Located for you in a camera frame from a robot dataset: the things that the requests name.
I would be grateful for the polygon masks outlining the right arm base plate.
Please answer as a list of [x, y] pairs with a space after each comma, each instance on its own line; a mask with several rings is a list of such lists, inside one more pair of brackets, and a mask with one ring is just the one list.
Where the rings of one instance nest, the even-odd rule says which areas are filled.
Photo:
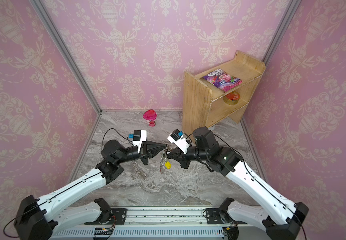
[[205, 217], [207, 219], [208, 225], [217, 225], [217, 224], [226, 225], [232, 222], [227, 212], [220, 210], [219, 208], [206, 208]]

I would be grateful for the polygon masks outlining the metal key organizer plate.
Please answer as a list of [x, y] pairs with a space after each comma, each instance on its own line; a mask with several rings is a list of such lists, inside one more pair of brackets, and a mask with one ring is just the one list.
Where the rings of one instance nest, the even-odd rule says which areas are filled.
[[160, 173], [164, 174], [166, 170], [170, 170], [170, 169], [166, 169], [166, 167], [164, 166], [165, 162], [170, 162], [167, 158], [167, 153], [169, 152], [169, 148], [164, 149], [161, 152], [161, 161], [160, 161]]

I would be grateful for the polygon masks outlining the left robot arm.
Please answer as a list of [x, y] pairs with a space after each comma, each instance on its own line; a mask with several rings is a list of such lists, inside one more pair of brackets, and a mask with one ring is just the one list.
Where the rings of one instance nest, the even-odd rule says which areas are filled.
[[115, 224], [116, 216], [103, 199], [70, 209], [70, 205], [113, 182], [122, 172], [121, 163], [141, 160], [147, 165], [167, 145], [152, 141], [125, 148], [116, 140], [105, 143], [103, 160], [77, 180], [49, 194], [24, 198], [10, 221], [21, 240], [48, 240], [56, 233], [85, 223]]

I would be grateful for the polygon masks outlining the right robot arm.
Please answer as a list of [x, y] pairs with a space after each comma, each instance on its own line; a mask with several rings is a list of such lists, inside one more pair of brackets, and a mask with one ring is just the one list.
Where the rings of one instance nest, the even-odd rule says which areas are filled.
[[191, 162], [204, 163], [216, 172], [240, 186], [258, 204], [247, 206], [227, 198], [219, 207], [220, 218], [226, 223], [244, 222], [266, 232], [272, 240], [295, 240], [304, 232], [303, 223], [309, 208], [302, 202], [295, 203], [284, 197], [248, 166], [243, 156], [229, 145], [220, 146], [216, 136], [207, 127], [192, 133], [195, 145], [186, 140], [183, 132], [174, 130], [168, 136], [176, 148], [169, 151], [168, 159], [187, 169]]

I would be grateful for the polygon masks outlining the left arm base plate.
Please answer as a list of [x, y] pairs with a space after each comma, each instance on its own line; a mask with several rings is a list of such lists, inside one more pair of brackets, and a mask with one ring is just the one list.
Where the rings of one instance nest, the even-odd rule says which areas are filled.
[[101, 225], [123, 225], [127, 216], [127, 209], [115, 208], [105, 211], [99, 220]]

